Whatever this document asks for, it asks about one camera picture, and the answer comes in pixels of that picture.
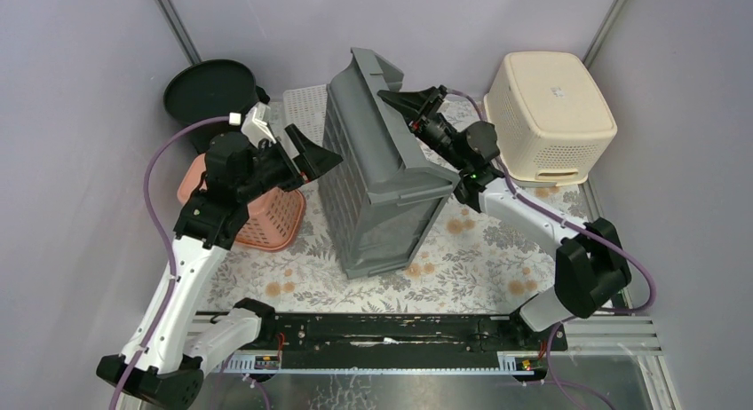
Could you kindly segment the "large black cylindrical container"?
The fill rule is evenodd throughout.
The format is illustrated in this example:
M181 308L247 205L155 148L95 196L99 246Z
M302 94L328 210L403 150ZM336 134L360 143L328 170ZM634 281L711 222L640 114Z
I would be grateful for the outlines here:
M211 59L175 76L162 102L168 115L186 128L231 112L247 114L258 103L256 86L256 77L241 62Z

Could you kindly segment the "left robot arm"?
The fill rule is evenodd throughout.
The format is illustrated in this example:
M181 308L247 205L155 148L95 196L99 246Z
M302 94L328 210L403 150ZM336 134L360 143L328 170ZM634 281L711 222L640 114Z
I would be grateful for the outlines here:
M200 295L248 222L249 204L274 189L295 191L342 161L295 125L285 133L295 155L272 135L232 131L211 142L202 179L172 232L161 233L168 262L143 319L123 349L98 364L97 376L114 387L111 408L127 395L163 409L187 409L207 375L237 349L273 342L274 310L253 299L239 302L196 338L188 329Z

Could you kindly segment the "cream plastic tub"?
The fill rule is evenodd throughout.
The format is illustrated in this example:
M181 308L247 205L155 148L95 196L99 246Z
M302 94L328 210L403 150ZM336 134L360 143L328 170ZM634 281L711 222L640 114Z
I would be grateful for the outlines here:
M523 186L584 183L617 133L589 70L568 52L506 54L483 104L502 162Z

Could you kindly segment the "pink perforated basket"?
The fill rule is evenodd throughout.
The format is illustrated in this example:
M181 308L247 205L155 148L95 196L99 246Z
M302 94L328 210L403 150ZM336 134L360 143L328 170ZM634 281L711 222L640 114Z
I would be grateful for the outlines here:
M306 199L298 190L274 188L248 203L242 214L238 202L221 201L208 189L205 155L194 158L178 187L182 208L173 227L177 240L185 237L203 248L246 248L276 252L297 237Z

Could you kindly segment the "grey plastic crate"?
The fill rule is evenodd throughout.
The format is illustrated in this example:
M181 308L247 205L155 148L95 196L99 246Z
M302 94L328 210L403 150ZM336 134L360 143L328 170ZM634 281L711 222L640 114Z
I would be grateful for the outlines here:
M406 268L448 202L458 175L426 158L379 91L399 91L403 73L370 49L327 85L322 145L343 160L318 181L327 230L345 276Z

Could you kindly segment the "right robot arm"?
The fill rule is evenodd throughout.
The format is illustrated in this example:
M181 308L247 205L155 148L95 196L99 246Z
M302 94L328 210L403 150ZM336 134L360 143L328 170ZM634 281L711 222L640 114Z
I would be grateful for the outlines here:
M513 184L494 161L500 155L495 126L479 120L458 130L440 113L448 89L379 91L378 97L405 120L408 130L457 169L456 199L479 213L515 226L555 262L552 287L510 316L509 336L523 350L534 348L544 330L569 318L587 319L632 280L612 223L599 218L577 224Z

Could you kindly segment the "white perforated plastic basket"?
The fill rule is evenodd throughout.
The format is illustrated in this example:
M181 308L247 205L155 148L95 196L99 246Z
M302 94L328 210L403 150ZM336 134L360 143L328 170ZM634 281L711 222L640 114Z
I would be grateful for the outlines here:
M282 102L286 123L294 123L315 144L321 145L327 109L325 84L286 90Z

